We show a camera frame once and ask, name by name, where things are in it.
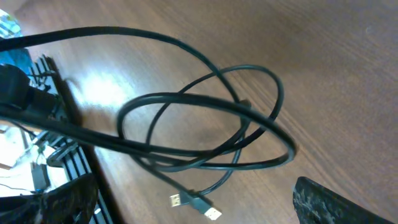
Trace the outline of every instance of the black rack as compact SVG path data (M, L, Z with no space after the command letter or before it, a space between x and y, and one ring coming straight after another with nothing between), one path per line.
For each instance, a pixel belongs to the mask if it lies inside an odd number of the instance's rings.
M63 122L80 125L81 116L78 108L67 84L61 79L52 58L44 55L41 56L33 63L30 72L32 75L35 75L30 78L33 85L60 98L62 104L58 105L58 108L55 108L54 118ZM48 74L51 74L51 76L38 77L38 75ZM49 146L54 148L60 148L73 142L72 139L48 131L41 132L37 138L38 141L48 141ZM110 189L106 187L107 183L103 179L97 161L93 157L93 150L88 146L82 146L77 143L70 145L65 153L57 158L62 162L62 167L65 169L68 180L71 181L83 174L93 173L99 185L98 201L95 205L95 214L91 218L90 224L121 223Z

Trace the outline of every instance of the black cable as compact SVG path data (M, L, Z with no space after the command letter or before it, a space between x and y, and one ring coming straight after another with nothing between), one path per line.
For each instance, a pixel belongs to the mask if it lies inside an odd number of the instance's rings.
M8 188L11 189L11 190L26 190L26 191L29 191L30 193L33 193L33 194L34 194L34 191L33 191L33 190L20 189L20 188L17 188L17 187L10 187L10 186L5 185L5 184L0 184L0 185L1 185L1 186L4 186L4 187L8 187Z
M145 37L145 38L160 40L166 43L174 44L177 47L180 47L181 49L186 50L188 53L196 56L196 58L201 60L212 71L212 73L195 80L194 82L192 82L191 84L187 85L182 90L180 90L178 93L153 93L137 97L127 102L119 110L117 117L117 130L119 137L98 133L96 131L74 126L72 124L64 124L64 123L61 124L59 121L46 120L43 118L33 118L28 114L23 114L20 111L15 111L12 108L8 108L6 106L1 106L1 105L0 105L0 118L22 122L32 126L36 126L41 129L46 129L64 136L68 136L77 141L130 154L132 159L136 161L146 171L164 180L165 182L172 185L180 192L183 192L184 194L188 195L190 199L194 197L200 198L201 202L205 203L207 203L207 199L203 198L200 195L208 194L211 191L220 187L230 177L232 171L234 170L265 169L270 167L281 166L293 160L294 156L297 153L297 147L294 143L294 140L284 130L280 129L274 123L274 120L276 119L282 107L282 102L284 98L282 82L274 73L272 73L267 68L258 65L240 65L240 66L234 66L218 70L216 66L213 63L211 63L203 54L201 54L199 51L193 49L189 45L184 44L183 42L177 39L168 37L166 35L158 34L155 32L125 28L125 27L84 27L84 28L50 32L46 34L32 35L27 37L7 39L7 40L2 40L0 42L0 51L30 47L33 45L45 44L58 40L71 39L75 37L101 35L101 34L133 35L133 36ZM274 109L272 110L272 113L269 115L269 117L266 117L260 114L259 112L250 109L250 106L247 104L247 102L245 103L239 100L239 97L237 96L233 87L231 86L229 81L227 81L227 79L223 76L223 73L235 70L259 70L269 75L275 81L277 85L278 97ZM206 79L209 79L213 76L216 76L219 80L221 80L223 85L231 94L234 102L213 98L210 96L185 93L194 85ZM161 107L161 109L153 119L152 123L150 124L147 133L146 143L126 140L125 135L123 133L123 121L125 116L138 107L153 103L163 103L164 105L163 107ZM199 151L199 150L191 151L186 149L175 149L175 148L151 145L150 139L152 137L152 133L155 128L156 122L171 103L204 106L238 115L239 117L241 117L241 127L231 138L229 138L221 146L215 149L209 149L205 151ZM260 128L257 129L252 134L250 134L248 137L244 137L244 133L246 132L250 122L257 123L260 126ZM248 146L250 143L256 140L260 135L262 135L265 131L270 131L271 133L275 134L281 140L281 142L285 144L287 148L287 153L276 159L271 159L268 161L239 164L238 159L242 148ZM220 164L220 163L207 162L216 156L229 154L232 152L234 152L235 154L231 163ZM190 160L176 159L170 156L191 157L191 159ZM195 192L195 193L193 193L191 190L186 189L178 182L172 180L171 178L161 173L161 172L178 172L191 168L225 170L227 172L225 173L224 176L222 176L222 178L219 181L217 181L212 186L208 187L205 190L202 190L201 192ZM204 207L199 208L199 206L196 205L198 204L194 203L193 205L196 209L202 210L202 208L204 208Z
M15 121L9 121L11 124L17 126L19 129L25 131L26 133L28 133L31 137L36 138L37 135L35 133L33 133L33 131L29 131L27 128L23 127L22 125L18 124Z
M16 174L16 175L12 175L12 176L0 176L0 178L12 178L12 177L17 177L20 176L22 174Z
M28 74L27 76L28 76L28 77L39 77L39 78L42 78L42 77L52 77L53 75L45 75L45 74L41 74L41 75L30 75L30 74Z

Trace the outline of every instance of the wood grain surface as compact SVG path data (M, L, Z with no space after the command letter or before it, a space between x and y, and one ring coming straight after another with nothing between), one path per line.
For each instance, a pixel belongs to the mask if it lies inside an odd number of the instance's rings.
M299 176L398 222L397 7L394 0L30 0L16 16L25 35L83 26L156 31L194 46L220 68L258 64L281 77L285 103L277 122L299 145L297 158L276 169L236 172L209 195L223 211L214 223L298 223L292 189ZM84 127L115 135L124 102L178 91L209 72L174 46L138 37L85 37L30 51L33 58L55 59ZM245 71L227 76L241 98L270 113L276 94L270 78ZM191 92L230 99L216 79ZM159 107L128 116L129 139L144 140ZM160 119L153 143L210 149L238 127L239 119L230 114L173 105ZM283 150L265 134L244 150L241 162L271 159ZM100 148L95 154L126 223L212 223L190 207L171 208L169 196L176 191L129 156ZM197 190L222 175L170 174Z

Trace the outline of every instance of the metal usb tip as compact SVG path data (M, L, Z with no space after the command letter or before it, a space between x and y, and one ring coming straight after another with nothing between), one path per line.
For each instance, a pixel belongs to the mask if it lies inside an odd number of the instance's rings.
M222 213L219 210L211 207L205 212L205 215L210 220L215 221L218 217L222 215Z
M172 204L172 207L181 205L180 195L176 194L176 195L170 196L170 202Z

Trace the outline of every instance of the usb plug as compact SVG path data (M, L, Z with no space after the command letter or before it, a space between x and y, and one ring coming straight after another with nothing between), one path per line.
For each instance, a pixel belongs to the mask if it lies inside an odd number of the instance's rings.
M195 192L180 192L170 197L172 207L190 204L194 209L204 214L210 220L216 220L222 213L213 207L213 203L206 197Z

